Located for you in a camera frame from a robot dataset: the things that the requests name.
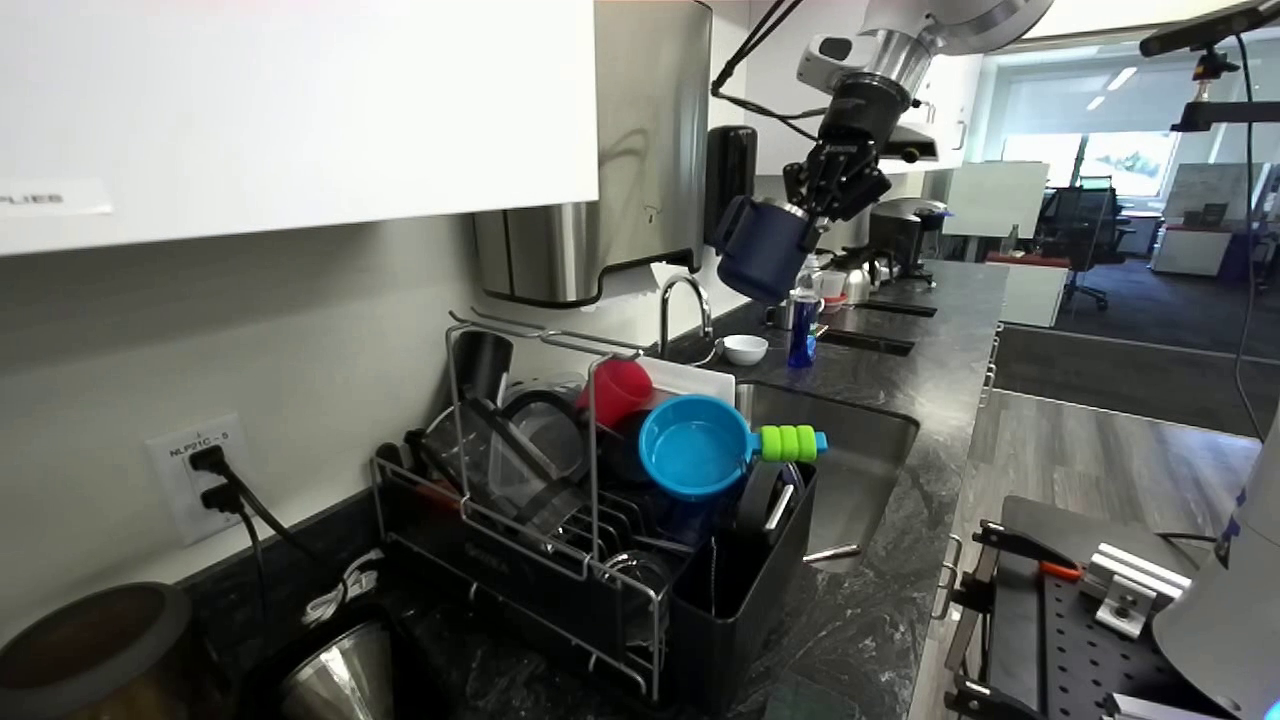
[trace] electrical outlet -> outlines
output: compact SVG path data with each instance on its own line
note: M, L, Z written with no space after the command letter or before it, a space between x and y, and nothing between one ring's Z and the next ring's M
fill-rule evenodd
M195 422L188 432L146 438L156 476L158 476L167 504L173 504L173 519L188 544L239 522L235 516L211 513L198 504L198 493L216 488L221 476L190 470L188 457L198 448L211 448L211 442L221 442L227 452L227 464L242 479L251 476L249 470L249 442L242 442L235 416L221 416L221 421Z

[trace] black countertop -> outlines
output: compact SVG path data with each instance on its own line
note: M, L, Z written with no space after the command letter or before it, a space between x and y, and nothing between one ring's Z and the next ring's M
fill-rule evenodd
M827 323L911 338L911 356L819 342L817 367L784 367L784 332L738 381L784 384L920 421L909 470L855 560L794 572L787 624L752 666L733 717L909 717L932 624L932 598L965 479L986 352L1004 302L1004 267L937 264L937 290L896 286L882 298L937 302L937 317L841 312ZM717 332L760 332L738 306ZM386 582L413 617L456 717L697 717L606 691L579 666L530 651L482 612L418 578Z

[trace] stainless steel sink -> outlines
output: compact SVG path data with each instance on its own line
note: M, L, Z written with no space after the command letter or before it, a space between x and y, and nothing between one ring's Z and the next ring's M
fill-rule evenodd
M811 422L832 434L817 466L809 553L862 544L876 530L920 434L911 416L773 384L738 384L738 412L748 422Z

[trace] faucet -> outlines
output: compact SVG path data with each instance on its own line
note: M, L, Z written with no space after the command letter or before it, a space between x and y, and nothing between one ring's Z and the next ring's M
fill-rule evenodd
M697 276L671 276L664 286L659 286L659 321L655 321L655 356L669 356L671 349L671 286L677 283L689 283L692 295L697 295L697 306L698 306L698 335L717 335L710 327L710 302L704 295L704 286L697 283Z

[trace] blue bowl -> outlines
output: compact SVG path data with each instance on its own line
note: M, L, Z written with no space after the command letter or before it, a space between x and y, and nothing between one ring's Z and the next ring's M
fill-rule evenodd
M733 488L754 457L748 421L717 397L671 397L639 428L639 464L671 497Z

